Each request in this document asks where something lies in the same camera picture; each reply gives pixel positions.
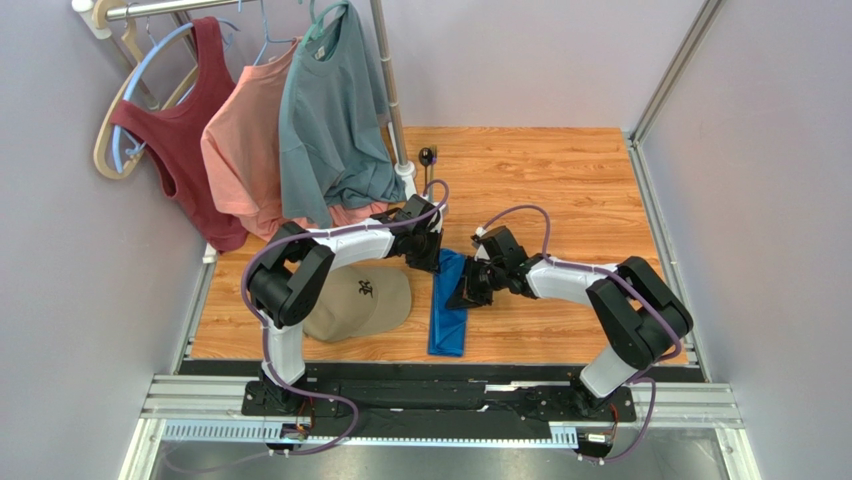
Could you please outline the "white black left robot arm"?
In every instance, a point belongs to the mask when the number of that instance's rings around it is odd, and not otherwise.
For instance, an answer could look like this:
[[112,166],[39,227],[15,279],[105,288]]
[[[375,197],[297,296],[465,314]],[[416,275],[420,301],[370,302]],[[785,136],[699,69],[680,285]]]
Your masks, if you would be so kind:
[[330,272],[402,257],[411,269],[438,273],[447,201],[415,194],[401,208],[343,227],[304,229],[293,222],[281,227],[241,279],[242,300],[261,323],[264,376],[278,388],[305,393],[295,387],[305,373],[302,322]]

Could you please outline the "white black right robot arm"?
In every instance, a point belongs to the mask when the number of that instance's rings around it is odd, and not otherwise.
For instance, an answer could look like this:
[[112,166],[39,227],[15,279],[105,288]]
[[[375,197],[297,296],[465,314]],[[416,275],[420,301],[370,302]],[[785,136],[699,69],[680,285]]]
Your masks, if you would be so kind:
[[479,230],[444,305],[449,310],[489,306],[507,290],[531,299],[563,300],[592,308],[608,341],[573,387],[587,401],[602,400],[676,352],[694,326],[683,302],[643,258],[618,264],[569,262],[528,254],[511,231]]

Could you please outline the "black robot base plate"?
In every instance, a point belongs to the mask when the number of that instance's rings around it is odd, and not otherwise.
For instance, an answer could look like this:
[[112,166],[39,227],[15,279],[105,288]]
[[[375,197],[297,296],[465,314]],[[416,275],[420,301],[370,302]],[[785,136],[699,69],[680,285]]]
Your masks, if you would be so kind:
[[309,416],[341,418],[351,409],[375,411],[510,411],[518,418],[543,421],[633,422],[637,419],[632,392],[621,387],[605,400],[580,401],[569,382],[495,384],[485,381],[446,380],[322,380],[299,382],[299,389],[319,394],[312,399],[282,389],[267,380],[247,383],[240,412],[255,417]]

